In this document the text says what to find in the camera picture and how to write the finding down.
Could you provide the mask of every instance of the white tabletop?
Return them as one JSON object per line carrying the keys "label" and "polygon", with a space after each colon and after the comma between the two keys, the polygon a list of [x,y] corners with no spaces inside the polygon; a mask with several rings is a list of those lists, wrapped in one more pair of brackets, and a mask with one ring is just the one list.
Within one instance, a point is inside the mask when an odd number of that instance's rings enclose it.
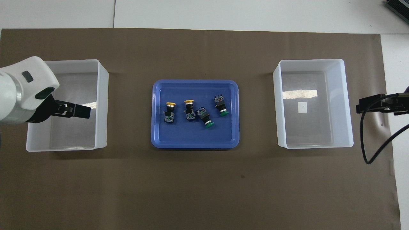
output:
{"label": "white tabletop", "polygon": [[[1,28],[216,29],[382,34],[386,93],[409,86],[409,24],[383,0],[70,0],[0,3]],[[409,115],[389,115],[391,132]],[[409,230],[409,131],[393,141],[401,227]]]}

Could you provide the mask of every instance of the brown paper surface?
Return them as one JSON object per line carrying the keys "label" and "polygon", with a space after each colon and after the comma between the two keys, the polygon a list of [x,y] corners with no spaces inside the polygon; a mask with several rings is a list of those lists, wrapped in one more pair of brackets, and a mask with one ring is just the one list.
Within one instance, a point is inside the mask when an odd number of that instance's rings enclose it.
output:
{"label": "brown paper surface", "polygon": [[[171,29],[3,29],[0,67],[30,56],[98,59],[109,72],[108,145],[29,153],[27,124],[2,126],[1,229],[393,229],[392,147],[362,159],[358,99],[385,93],[380,36]],[[282,59],[345,61],[355,144],[277,144],[272,72]],[[179,151],[150,142],[159,79],[231,79],[240,143]],[[390,136],[368,114],[372,154]]]}

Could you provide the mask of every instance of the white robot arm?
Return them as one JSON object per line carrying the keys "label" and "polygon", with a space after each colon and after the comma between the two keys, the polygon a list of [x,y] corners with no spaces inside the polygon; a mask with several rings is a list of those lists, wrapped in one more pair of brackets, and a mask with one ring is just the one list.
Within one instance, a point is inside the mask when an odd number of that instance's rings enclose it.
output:
{"label": "white robot arm", "polygon": [[0,68],[0,124],[43,122],[51,115],[89,118],[91,108],[54,100],[60,84],[47,64],[33,56]]}

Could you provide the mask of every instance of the white plastic container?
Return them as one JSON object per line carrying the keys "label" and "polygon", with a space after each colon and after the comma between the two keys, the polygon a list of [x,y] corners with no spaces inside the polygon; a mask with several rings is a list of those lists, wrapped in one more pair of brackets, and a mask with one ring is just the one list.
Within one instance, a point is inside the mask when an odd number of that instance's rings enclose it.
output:
{"label": "white plastic container", "polygon": [[353,146],[342,59],[281,60],[273,78],[279,146]]}
{"label": "white plastic container", "polygon": [[106,146],[108,72],[98,60],[46,61],[60,87],[54,99],[91,107],[89,119],[51,116],[29,123],[26,149],[38,151],[91,150]]}

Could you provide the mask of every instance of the black cable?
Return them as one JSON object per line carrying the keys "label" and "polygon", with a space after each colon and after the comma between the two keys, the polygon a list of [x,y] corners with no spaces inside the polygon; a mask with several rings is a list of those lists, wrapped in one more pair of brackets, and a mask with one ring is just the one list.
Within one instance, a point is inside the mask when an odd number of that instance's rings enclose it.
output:
{"label": "black cable", "polygon": [[383,96],[381,98],[378,98],[376,100],[374,100],[372,103],[370,103],[368,105],[368,107],[365,109],[365,111],[362,113],[361,116],[361,124],[360,124],[360,133],[361,133],[361,150],[362,150],[362,155],[364,157],[364,161],[367,164],[371,164],[375,158],[379,155],[379,153],[395,138],[397,137],[399,134],[403,133],[405,130],[409,129],[409,124],[407,124],[406,126],[404,126],[403,128],[401,128],[400,130],[398,130],[396,133],[394,133],[392,136],[390,136],[382,145],[381,147],[378,148],[378,150],[375,152],[375,154],[372,156],[372,158],[370,160],[368,160],[366,158],[366,154],[365,154],[365,147],[364,147],[364,117],[365,114],[371,109],[372,106],[374,106],[376,103],[382,101],[383,99],[386,98],[394,98],[397,97],[398,94],[389,94],[386,96]]}

